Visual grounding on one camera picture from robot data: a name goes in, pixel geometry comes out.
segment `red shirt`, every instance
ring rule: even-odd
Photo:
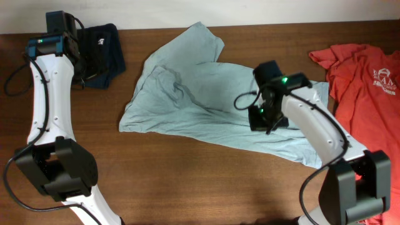
[[[383,150],[391,160],[391,208],[366,224],[400,224],[400,51],[386,56],[378,47],[343,44],[309,56],[328,69],[330,95],[339,103],[336,119],[370,151]]]

